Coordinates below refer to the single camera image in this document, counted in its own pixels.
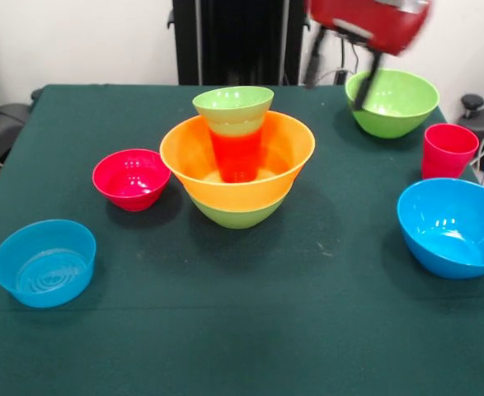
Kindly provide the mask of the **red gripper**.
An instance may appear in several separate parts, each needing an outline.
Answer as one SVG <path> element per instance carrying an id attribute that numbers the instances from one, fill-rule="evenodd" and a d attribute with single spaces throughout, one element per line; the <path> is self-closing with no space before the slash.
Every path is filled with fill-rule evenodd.
<path id="1" fill-rule="evenodd" d="M 305 87 L 315 87 L 321 63 L 320 49 L 327 29 L 361 42 L 372 50 L 372 62 L 354 99 L 353 109 L 362 111 L 376 78 L 383 53 L 397 56 L 419 34 L 429 15 L 431 1 L 313 0 L 308 10 L 320 25 L 312 43 Z"/>

